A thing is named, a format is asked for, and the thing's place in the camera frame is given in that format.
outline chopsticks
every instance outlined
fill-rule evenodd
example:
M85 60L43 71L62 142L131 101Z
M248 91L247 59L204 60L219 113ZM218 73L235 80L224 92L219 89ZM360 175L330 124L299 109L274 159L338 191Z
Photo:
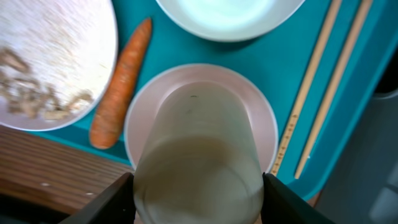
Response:
M317 117L315 118L315 122L312 126L311 133L304 147L303 154L301 156L300 162L298 164L297 170L294 175L296 179L300 178L304 166L307 162L308 156L311 154L315 141L317 140L318 134L322 128L323 122L325 121L325 118L328 114L331 102L333 101L333 98L337 91L338 85L340 84L340 80L346 69L348 60L351 57L351 53L354 49L359 33L361 32L363 24L366 20L372 2L373 0L362 0L361 5L359 6L355 20L353 22L353 25L348 34L345 45L343 47L343 51L340 54L340 58L338 59L330 84L325 93L325 96L323 97L321 106L318 110Z
M296 97L293 110L287 122L284 134L282 136L282 140L280 141L277 157L271 169L271 174L274 174L275 176L277 175L282 160L285 156L287 146L290 142L290 137L293 135L297 120L299 119L305 99L307 98L308 91L310 90L312 80L315 76L315 73L317 72L321 57L323 55L323 51L325 50L326 44L329 40L330 32L333 28L333 25L335 24L335 20L340 6L341 0L332 0L330 4L328 14L326 15L326 19L323 23L317 44L315 45L314 51L310 59L310 63L308 65L307 71L305 72L303 82Z

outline carrot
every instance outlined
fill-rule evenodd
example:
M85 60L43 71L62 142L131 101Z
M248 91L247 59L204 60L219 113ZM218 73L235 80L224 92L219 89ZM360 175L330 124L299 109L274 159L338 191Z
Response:
M152 21L144 20L119 56L116 68L99 103L90 129L90 142L98 149L112 147L123 131L137 76L152 34Z

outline clear plastic cup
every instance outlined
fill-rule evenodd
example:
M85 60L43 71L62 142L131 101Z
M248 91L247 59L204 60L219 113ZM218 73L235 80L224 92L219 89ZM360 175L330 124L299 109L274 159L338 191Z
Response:
M134 179L144 223L254 223L263 184L241 100L196 82L162 103Z

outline wooden table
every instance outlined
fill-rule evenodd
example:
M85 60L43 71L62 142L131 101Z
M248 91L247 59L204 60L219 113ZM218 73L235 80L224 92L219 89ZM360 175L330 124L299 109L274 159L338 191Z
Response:
M0 194L73 214L125 172L133 170L0 126Z

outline white bowl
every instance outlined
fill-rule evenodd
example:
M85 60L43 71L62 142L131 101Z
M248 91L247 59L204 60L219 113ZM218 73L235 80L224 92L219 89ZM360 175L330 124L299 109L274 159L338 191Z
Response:
M135 170L154 125L159 108L176 89L197 82L212 82L233 92L249 116L262 172L269 172L278 145L278 127L271 105L248 79L216 65L187 64L170 68L142 87L130 104L124 121L124 144Z
M37 79L35 75L42 74L44 80L39 80L42 89L45 89L44 84L58 82L56 94L57 91L61 95L70 92L68 97L89 90L93 102L65 119L46 121L40 114L36 119L29 119L24 114L8 113L7 101L0 96L0 124L24 131L50 131L84 117L103 96L116 61L118 35L111 1L5 0L3 3L2 9L6 10L0 14L0 49L6 47L15 51L31 70L28 74L7 66L0 66L0 70L10 76ZM73 79L66 77L74 70L81 72ZM63 74L51 76L53 71Z
M157 0L180 27L208 40L258 37L288 19L304 0Z

